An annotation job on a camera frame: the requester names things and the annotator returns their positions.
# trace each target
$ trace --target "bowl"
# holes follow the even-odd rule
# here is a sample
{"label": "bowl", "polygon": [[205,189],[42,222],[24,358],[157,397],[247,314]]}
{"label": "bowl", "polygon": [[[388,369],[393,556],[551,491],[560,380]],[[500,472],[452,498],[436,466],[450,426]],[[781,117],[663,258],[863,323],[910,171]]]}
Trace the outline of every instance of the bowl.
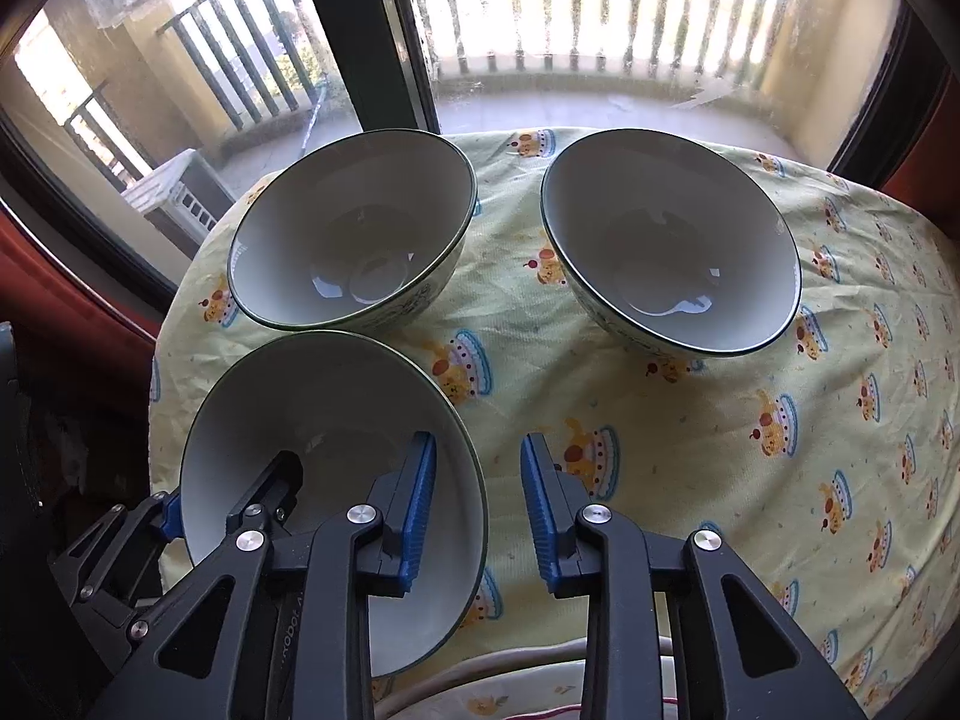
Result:
{"label": "bowl", "polygon": [[421,571],[402,599],[370,599],[374,676],[415,664],[457,628],[480,584],[487,498],[467,430],[419,367],[371,338],[336,330],[278,338],[213,386],[190,428],[181,506],[190,560],[220,545],[227,513],[282,449],[304,465],[291,533],[367,499],[400,467],[414,431],[437,440]]}
{"label": "bowl", "polygon": [[541,213],[584,309],[655,354],[747,354],[797,312],[800,259],[784,218],[697,143],[645,129],[587,135],[544,175]]}
{"label": "bowl", "polygon": [[330,143],[251,205],[230,245],[230,292],[281,330],[413,317],[453,274],[476,197],[467,157],[438,135],[383,129]]}

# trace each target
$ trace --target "window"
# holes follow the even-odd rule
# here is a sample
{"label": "window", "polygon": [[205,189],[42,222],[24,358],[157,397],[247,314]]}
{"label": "window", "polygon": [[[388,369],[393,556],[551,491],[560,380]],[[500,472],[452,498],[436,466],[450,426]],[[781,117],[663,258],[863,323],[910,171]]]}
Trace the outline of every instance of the window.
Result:
{"label": "window", "polygon": [[650,127],[827,167],[899,0],[414,0],[440,128]]}
{"label": "window", "polygon": [[0,108],[174,284],[263,175],[360,130],[311,0],[48,0],[0,68]]}

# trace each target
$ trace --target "balcony railing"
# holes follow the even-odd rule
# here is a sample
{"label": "balcony railing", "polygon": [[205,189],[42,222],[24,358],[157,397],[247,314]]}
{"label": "balcony railing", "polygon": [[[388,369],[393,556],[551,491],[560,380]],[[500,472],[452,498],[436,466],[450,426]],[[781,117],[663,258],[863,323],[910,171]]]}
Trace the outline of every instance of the balcony railing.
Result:
{"label": "balcony railing", "polygon": [[800,0],[414,0],[437,79],[534,71],[760,89]]}
{"label": "balcony railing", "polygon": [[[275,52],[268,43],[268,35],[261,29],[253,17],[253,12],[251,12],[251,6],[248,1],[230,1],[232,1],[233,6],[239,13],[240,20],[242,20],[246,29],[250,32],[251,39],[253,39],[253,47],[256,47],[257,57],[260,63],[265,66],[265,70],[258,68],[257,61],[251,55],[248,47],[245,46],[244,42],[240,39],[240,35],[237,32],[237,25],[234,25],[232,18],[230,18],[227,9],[224,7],[224,0],[195,1],[194,4],[191,4],[184,9],[184,11],[176,14],[171,20],[168,20],[167,23],[162,25],[157,30],[157,34],[163,34],[168,29],[174,30],[174,33],[179,37],[181,44],[184,45],[187,54],[193,61],[194,66],[200,72],[200,75],[203,76],[206,85],[224,109],[224,113],[227,114],[227,117],[233,122],[233,126],[239,131],[244,128],[246,122],[241,113],[238,112],[234,102],[230,99],[230,93],[227,91],[228,88],[232,90],[235,98],[239,100],[242,107],[246,109],[253,124],[259,124],[262,121],[264,111],[261,110],[260,105],[254,100],[251,94],[252,88],[256,90],[256,95],[262,101],[265,112],[269,113],[271,117],[280,115],[280,105],[277,104],[277,98],[268,88],[267,74],[269,74],[272,82],[277,86],[278,95],[282,98],[282,103],[285,104],[286,108],[290,111],[296,111],[296,109],[299,108],[299,102],[296,99],[294,89],[291,88],[292,81],[288,81],[282,73],[280,65],[277,63]],[[294,2],[296,15],[298,15],[299,26],[304,30],[309,50],[313,55],[313,62],[311,64],[314,67],[319,67],[319,52],[315,48],[317,38],[309,18],[304,14],[304,4],[302,0],[292,1]],[[277,2],[275,0],[259,0],[259,4],[266,10],[270,20],[272,34],[275,36],[275,39],[280,42],[282,55],[288,58],[296,76],[296,81],[299,82],[299,87],[305,90],[310,104],[315,107],[318,106],[318,104],[323,101],[325,75],[320,73],[316,79],[311,79],[307,71],[308,57],[305,55],[304,47],[298,46],[296,43],[294,35],[291,34],[287,23],[285,23],[280,13],[280,9],[277,7]],[[211,16],[219,23],[224,35],[226,35],[227,42],[229,42],[229,45],[235,53],[235,60],[227,57],[226,46],[214,35],[209,20]],[[200,40],[203,43],[203,50],[195,40],[194,35],[191,34],[188,23],[194,26],[196,33],[199,33]],[[214,74],[213,69],[211,69],[203,56],[205,53],[204,50],[213,56],[223,79],[219,79],[219,77]]]}

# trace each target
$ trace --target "balcony floor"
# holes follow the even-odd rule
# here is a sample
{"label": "balcony floor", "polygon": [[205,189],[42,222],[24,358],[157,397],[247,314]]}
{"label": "balcony floor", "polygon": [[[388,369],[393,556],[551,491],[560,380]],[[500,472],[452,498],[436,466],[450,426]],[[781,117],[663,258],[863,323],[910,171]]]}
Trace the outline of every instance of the balcony floor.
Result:
{"label": "balcony floor", "polygon": [[[645,127],[686,138],[755,148],[787,159],[799,159],[794,148],[768,124],[710,106],[675,108],[668,100],[628,95],[570,92],[483,94],[466,100],[437,101],[445,134],[531,127]],[[307,143],[308,151],[360,131],[352,113],[323,117],[320,113]],[[291,132],[234,154],[217,172],[235,197],[263,175],[283,170],[299,158],[302,132]]]}

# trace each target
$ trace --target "tablecloth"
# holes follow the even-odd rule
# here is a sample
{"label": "tablecloth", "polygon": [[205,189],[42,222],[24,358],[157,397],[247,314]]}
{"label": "tablecloth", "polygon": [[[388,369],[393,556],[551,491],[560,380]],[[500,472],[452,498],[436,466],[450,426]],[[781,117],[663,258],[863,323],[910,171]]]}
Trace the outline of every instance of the tablecloth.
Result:
{"label": "tablecloth", "polygon": [[[784,336],[755,354],[652,358],[589,319],[541,227],[544,169],[589,132],[450,138],[479,181],[462,259],[424,314],[380,339],[435,376],[464,418],[486,477],[490,550],[461,629],[376,689],[483,652],[584,635],[586,602],[552,599],[536,573],[517,457],[521,437],[541,431],[596,500],[641,527],[721,533],[873,714],[960,607],[957,251],[877,191],[709,146],[784,214],[803,265],[802,304]],[[155,490],[176,488],[188,429],[214,382],[280,335],[238,311],[224,275],[237,223],[272,177],[208,236],[160,331]],[[467,362],[480,374],[469,384]],[[188,567],[184,549],[168,550],[168,581]],[[481,713],[508,711],[490,709]]]}

